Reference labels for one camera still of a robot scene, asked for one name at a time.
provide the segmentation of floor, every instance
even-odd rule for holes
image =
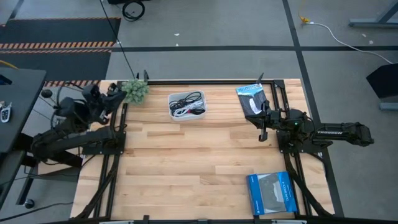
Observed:
[[[348,27],[348,20],[375,17],[392,1],[307,0],[300,13],[314,22],[328,25],[337,38],[347,44],[377,49],[377,46],[398,45],[398,30],[352,29]],[[264,78],[301,78],[313,116],[317,108],[324,123],[359,121],[369,126],[376,142],[369,147],[335,142],[329,147],[344,215],[398,220],[395,210],[398,202],[398,164],[395,162],[398,142],[394,134],[398,126],[398,113],[378,109],[379,99],[365,79],[386,62],[360,52],[322,48],[339,44],[326,29],[300,24],[297,11],[301,2],[146,1],[146,13],[141,20],[122,20],[119,39],[123,47],[131,49],[126,55],[134,71],[146,69],[151,79],[257,78],[262,72]],[[0,24],[8,20],[18,3],[22,5],[16,18],[104,16],[97,0],[5,0],[0,2]],[[295,26],[296,40],[289,29],[286,3],[293,18],[290,25]],[[121,16],[116,6],[110,6],[106,1],[104,5],[109,16]],[[162,47],[177,45],[184,50],[161,51]],[[237,47],[242,45],[251,46],[251,50]],[[301,51],[298,45],[315,48]],[[203,46],[225,47],[203,50]],[[151,48],[144,52],[140,47]],[[397,51],[382,50],[377,53],[398,62]],[[106,78],[129,77],[131,74],[122,53],[113,52]],[[51,114],[48,105],[40,101],[35,109],[46,116]],[[35,134],[47,129],[48,124],[46,118],[32,112],[24,132]],[[19,176],[23,175],[23,170],[20,170]],[[1,218],[26,211],[14,205],[22,184],[20,180],[14,183],[0,212]],[[75,188],[76,183],[73,182],[35,180],[29,197],[37,202],[37,208],[57,202],[71,202]],[[70,206],[53,207],[6,223],[66,220],[69,212]]]

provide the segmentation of plastic bin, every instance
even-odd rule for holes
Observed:
[[[188,113],[188,114],[184,114],[184,115],[179,116],[179,117],[174,117],[172,115],[172,111],[170,110],[170,107],[169,107],[169,115],[172,117],[172,119],[174,121],[188,121],[188,120],[192,120],[192,119],[202,119],[202,118],[204,118],[206,116],[207,104],[206,104],[205,92],[203,92],[201,90],[189,91],[189,92],[186,92],[186,93],[173,93],[173,94],[170,94],[169,95],[169,105],[170,105],[171,101],[184,99],[189,94],[191,94],[193,92],[197,92],[197,91],[200,92],[200,94],[201,94],[201,100],[203,101],[202,108],[205,109],[205,112],[202,113],[202,114],[199,114],[199,115]]]

